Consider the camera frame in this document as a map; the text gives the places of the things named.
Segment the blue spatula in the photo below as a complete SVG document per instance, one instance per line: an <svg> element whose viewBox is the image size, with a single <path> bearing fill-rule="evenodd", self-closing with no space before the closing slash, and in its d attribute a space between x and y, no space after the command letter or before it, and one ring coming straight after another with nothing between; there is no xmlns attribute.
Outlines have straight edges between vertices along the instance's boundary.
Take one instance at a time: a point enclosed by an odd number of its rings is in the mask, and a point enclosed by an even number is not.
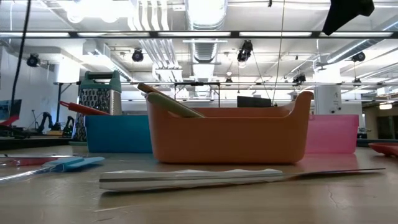
<svg viewBox="0 0 398 224"><path fill-rule="evenodd" d="M35 174L42 174L46 172L68 172L73 171L77 168L81 168L87 166L89 164L93 164L95 162L99 162L104 160L103 157L91 157L91 158L82 158L82 157L71 157L71 158L63 158L57 159L56 161L46 162L42 165L40 169L31 170L28 172L23 172L21 174L9 175L6 177L0 177L0 184L10 181L19 179L21 177L28 177Z"/></svg>

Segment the workbench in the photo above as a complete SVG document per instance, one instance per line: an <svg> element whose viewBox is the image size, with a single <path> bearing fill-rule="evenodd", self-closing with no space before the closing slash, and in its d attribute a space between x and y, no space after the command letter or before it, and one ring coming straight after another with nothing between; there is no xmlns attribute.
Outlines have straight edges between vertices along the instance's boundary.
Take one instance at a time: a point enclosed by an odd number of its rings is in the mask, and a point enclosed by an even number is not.
<svg viewBox="0 0 398 224"><path fill-rule="evenodd" d="M56 146L2 153L87 154L85 147ZM151 154L104 156L84 172L49 173L0 185L0 223L397 223L398 159L370 148L355 155L310 155L291 166L160 164ZM385 167L367 174L307 177L285 182L187 190L119 193L99 189L100 173L266 168L286 173ZM0 168L0 175L35 167Z"/></svg>

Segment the box grater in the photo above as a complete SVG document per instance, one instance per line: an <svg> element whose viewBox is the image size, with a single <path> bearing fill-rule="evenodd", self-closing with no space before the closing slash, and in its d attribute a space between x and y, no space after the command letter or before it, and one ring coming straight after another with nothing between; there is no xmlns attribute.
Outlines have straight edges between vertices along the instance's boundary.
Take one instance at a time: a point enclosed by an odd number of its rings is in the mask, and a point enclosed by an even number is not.
<svg viewBox="0 0 398 224"><path fill-rule="evenodd" d="M109 84L96 80L111 79ZM110 115L121 115L121 83L119 72L86 72L79 90L79 104ZM86 141L85 116L77 113L72 139Z"/></svg>

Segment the red handle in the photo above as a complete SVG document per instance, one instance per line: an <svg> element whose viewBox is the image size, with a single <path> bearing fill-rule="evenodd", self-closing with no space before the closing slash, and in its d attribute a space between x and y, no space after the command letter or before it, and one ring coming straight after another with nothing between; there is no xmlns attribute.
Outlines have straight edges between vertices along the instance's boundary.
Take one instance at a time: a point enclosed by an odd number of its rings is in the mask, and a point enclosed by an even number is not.
<svg viewBox="0 0 398 224"><path fill-rule="evenodd" d="M60 101L60 105L66 106L69 110L78 112L84 115L110 115L107 112L103 112L94 108L90 108L88 106L79 105L76 103L66 103L64 101Z"/></svg>

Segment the monitor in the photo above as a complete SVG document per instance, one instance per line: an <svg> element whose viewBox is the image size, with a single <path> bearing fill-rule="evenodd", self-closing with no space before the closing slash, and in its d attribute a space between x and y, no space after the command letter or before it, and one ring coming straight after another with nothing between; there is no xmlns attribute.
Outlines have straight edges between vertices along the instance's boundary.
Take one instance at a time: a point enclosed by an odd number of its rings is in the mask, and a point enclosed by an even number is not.
<svg viewBox="0 0 398 224"><path fill-rule="evenodd" d="M266 108L272 107L270 99L257 98L250 96L238 96L238 108Z"/></svg>
<svg viewBox="0 0 398 224"><path fill-rule="evenodd" d="M11 111L11 100L0 100L0 121L6 121L12 116L18 116L21 112L22 100L14 100Z"/></svg>

